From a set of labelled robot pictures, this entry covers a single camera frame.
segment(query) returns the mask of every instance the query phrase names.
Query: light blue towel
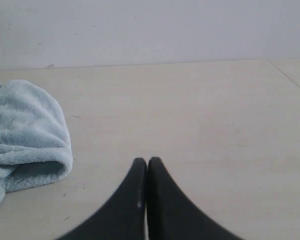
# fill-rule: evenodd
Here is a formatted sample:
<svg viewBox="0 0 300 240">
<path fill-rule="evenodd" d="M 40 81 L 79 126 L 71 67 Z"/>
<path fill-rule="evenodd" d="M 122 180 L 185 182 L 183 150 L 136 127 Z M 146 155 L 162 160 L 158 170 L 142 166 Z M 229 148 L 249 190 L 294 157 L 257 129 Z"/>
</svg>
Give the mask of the light blue towel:
<svg viewBox="0 0 300 240">
<path fill-rule="evenodd" d="M 0 83 L 0 202 L 6 192 L 63 179 L 73 156 L 64 113 L 25 80 Z"/>
</svg>

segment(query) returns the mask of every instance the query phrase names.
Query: towel fold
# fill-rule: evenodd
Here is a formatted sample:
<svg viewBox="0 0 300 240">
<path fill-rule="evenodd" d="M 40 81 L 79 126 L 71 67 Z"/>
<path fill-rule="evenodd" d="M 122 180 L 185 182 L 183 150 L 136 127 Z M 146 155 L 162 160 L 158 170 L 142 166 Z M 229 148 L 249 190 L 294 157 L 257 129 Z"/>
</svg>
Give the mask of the towel fold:
<svg viewBox="0 0 300 240">
<path fill-rule="evenodd" d="M 72 164 L 70 135 L 57 100 L 25 80 L 0 83 L 0 202 L 6 192 L 63 179 Z"/>
</svg>

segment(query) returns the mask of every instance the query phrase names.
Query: towel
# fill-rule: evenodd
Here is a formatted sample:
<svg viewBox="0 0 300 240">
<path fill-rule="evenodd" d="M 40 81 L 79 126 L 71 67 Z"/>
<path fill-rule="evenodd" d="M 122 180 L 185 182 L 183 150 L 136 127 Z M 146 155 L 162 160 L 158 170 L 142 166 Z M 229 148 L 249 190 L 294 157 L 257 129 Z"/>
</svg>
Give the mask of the towel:
<svg viewBox="0 0 300 240">
<path fill-rule="evenodd" d="M 26 80 L 0 83 L 0 202 L 7 192 L 63 179 L 72 164 L 57 100 Z"/>
</svg>

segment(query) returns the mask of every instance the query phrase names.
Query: wall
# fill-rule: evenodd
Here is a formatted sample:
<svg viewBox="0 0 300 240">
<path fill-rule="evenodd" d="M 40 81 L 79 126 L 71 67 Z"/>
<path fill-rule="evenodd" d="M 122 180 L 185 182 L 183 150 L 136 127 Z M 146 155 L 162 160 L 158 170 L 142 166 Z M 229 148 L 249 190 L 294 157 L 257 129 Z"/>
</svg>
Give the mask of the wall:
<svg viewBox="0 0 300 240">
<path fill-rule="evenodd" d="M 0 0 L 0 69 L 300 58 L 300 0 Z"/>
</svg>

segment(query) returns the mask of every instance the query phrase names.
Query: white wall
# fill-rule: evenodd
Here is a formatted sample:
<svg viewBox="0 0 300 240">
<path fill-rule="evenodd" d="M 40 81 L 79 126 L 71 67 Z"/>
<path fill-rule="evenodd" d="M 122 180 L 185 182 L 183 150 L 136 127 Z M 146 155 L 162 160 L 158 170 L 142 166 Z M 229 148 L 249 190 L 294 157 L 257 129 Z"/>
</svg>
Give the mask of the white wall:
<svg viewBox="0 0 300 240">
<path fill-rule="evenodd" d="M 0 0 L 0 69 L 300 58 L 300 0 Z"/>
</svg>

